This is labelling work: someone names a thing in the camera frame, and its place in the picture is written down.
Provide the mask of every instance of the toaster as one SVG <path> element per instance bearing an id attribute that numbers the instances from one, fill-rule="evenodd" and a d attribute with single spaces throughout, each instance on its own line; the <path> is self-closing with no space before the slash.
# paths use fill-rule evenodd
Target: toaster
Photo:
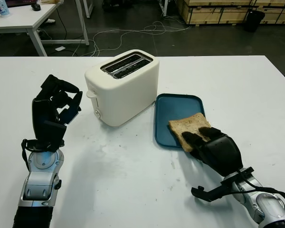
<path id="1" fill-rule="evenodd" d="M 141 50 L 130 50 L 85 73 L 94 114 L 109 126 L 119 126 L 155 101 L 159 61 Z"/>

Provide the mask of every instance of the gray floor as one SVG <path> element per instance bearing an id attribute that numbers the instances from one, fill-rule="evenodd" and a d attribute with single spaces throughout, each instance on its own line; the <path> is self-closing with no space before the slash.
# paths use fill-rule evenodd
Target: gray floor
<path id="1" fill-rule="evenodd" d="M 95 8 L 90 19 L 85 19 L 89 38 L 100 32 L 112 29 L 143 29 L 155 21 L 165 26 L 186 28 L 173 20 L 161 17 L 161 9 L 155 0 L 140 0 L 132 7 L 118 8 L 114 12 L 104 12 L 101 0 L 95 0 Z M 76 38 L 80 31 L 75 1 L 66 0 L 58 8 L 61 19 L 67 29 L 67 38 Z M 53 39 L 63 39 L 64 28 L 55 11 L 51 17 L 56 24 L 43 29 Z M 98 34 L 95 41 L 99 49 L 113 49 L 119 46 L 124 31 Z M 285 74 L 285 26 L 261 26 L 255 33 L 248 33 L 241 26 L 200 26 L 186 31 L 166 32 L 162 35 L 129 33 L 122 39 L 117 50 L 101 51 L 99 56 L 114 56 L 129 49 L 141 49 L 155 56 L 220 56 L 220 55 L 265 55 Z M 63 52 L 55 52 L 61 45 L 45 45 L 49 56 L 71 56 L 77 45 L 64 45 Z M 80 45 L 76 54 L 93 52 L 94 45 Z M 26 34 L 0 35 L 0 56 L 37 56 L 32 42 Z"/>

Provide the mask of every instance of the bread slice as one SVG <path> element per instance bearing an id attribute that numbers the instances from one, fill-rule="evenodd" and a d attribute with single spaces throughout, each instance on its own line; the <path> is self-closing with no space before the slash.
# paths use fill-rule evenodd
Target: bread slice
<path id="1" fill-rule="evenodd" d="M 197 134 L 202 137 L 204 141 L 209 141 L 209 138 L 203 136 L 199 131 L 199 128 L 201 127 L 211 127 L 202 113 L 196 113 L 193 116 L 181 120 L 170 120 L 169 127 L 180 141 L 181 146 L 185 152 L 191 152 L 193 148 L 182 137 L 181 134 L 183 132 L 191 132 L 193 134 Z"/>

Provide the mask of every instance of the blue tray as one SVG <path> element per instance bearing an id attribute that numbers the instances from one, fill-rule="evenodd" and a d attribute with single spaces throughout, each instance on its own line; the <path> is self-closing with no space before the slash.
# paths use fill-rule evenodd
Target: blue tray
<path id="1" fill-rule="evenodd" d="M 160 94 L 155 102 L 154 134 L 161 146 L 181 147 L 178 139 L 169 128 L 169 120 L 179 120 L 196 113 L 203 113 L 201 99 L 193 95 Z"/>

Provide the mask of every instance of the black trash can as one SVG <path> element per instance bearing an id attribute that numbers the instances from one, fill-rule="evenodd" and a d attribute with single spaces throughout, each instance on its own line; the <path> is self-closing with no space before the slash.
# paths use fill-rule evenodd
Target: black trash can
<path id="1" fill-rule="evenodd" d="M 265 13 L 261 11 L 251 10 L 247 15 L 247 21 L 244 24 L 244 30 L 248 32 L 255 32 L 261 20 L 265 17 Z"/>

